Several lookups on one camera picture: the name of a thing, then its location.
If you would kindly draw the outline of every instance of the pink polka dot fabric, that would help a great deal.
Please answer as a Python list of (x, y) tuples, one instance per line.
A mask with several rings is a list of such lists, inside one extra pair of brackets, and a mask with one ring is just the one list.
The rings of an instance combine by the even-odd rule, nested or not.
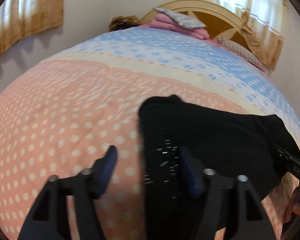
[[(0, 227), (6, 236), (17, 239), (50, 175), (74, 176), (116, 145), (119, 160), (106, 194), (95, 202), (96, 210), (107, 239), (146, 239), (137, 110), (149, 97), (171, 94), (247, 114), (215, 93), (94, 61), (45, 61), (15, 80), (0, 94)], [(294, 187), (281, 184), (263, 201), (277, 237)], [(77, 240), (73, 199), (68, 203)]]

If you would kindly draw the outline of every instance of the brown curtain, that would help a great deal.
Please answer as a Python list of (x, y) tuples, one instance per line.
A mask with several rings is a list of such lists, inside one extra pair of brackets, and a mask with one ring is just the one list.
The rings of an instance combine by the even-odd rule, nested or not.
[(241, 34), (251, 52), (274, 70), (284, 42), (287, 0), (206, 0), (221, 5), (242, 19)]
[(5, 0), (0, 7), (0, 55), (16, 42), (63, 24), (63, 0)]

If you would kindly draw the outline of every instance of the metal bolt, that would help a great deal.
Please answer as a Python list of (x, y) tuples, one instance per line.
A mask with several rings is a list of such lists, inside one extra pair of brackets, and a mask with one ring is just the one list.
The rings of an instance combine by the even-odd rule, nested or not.
[(82, 175), (90, 175), (92, 173), (92, 169), (83, 169), (81, 171)]
[(57, 176), (57, 175), (51, 175), (51, 176), (49, 177), (49, 181), (50, 181), (50, 182), (57, 181), (58, 179), (59, 179), (59, 176)]
[(216, 174), (216, 171), (213, 169), (204, 169), (203, 173), (206, 175), (212, 176), (212, 175)]
[(238, 180), (241, 181), (241, 182), (247, 182), (248, 177), (246, 175), (239, 175)]

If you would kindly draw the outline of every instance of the blue patterned fabric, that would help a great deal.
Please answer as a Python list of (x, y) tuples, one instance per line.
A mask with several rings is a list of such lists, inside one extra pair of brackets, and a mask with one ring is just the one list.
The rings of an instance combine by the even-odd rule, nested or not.
[(105, 33), (65, 52), (111, 53), (164, 63), (205, 75), (236, 90), (245, 100), (266, 113), (277, 114), (286, 127), (290, 126), (290, 130), (300, 133), (299, 118), (286, 98), (266, 76), (240, 57), (206, 41), (167, 30), (135, 27)]

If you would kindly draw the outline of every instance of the polka dot bedsheet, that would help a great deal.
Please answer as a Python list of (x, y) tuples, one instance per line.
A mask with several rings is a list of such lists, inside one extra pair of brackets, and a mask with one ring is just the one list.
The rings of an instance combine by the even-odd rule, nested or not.
[[(171, 94), (233, 113), (277, 114), (300, 148), (295, 112), (243, 59), (166, 30), (106, 33), (40, 62), (0, 94), (0, 228), (6, 236), (17, 239), (50, 175), (73, 176), (116, 145), (117, 166), (95, 207), (107, 239), (146, 239), (137, 111), (145, 99)], [(297, 184), (287, 174), (262, 201), (278, 239)], [(72, 198), (68, 204), (77, 240)]]

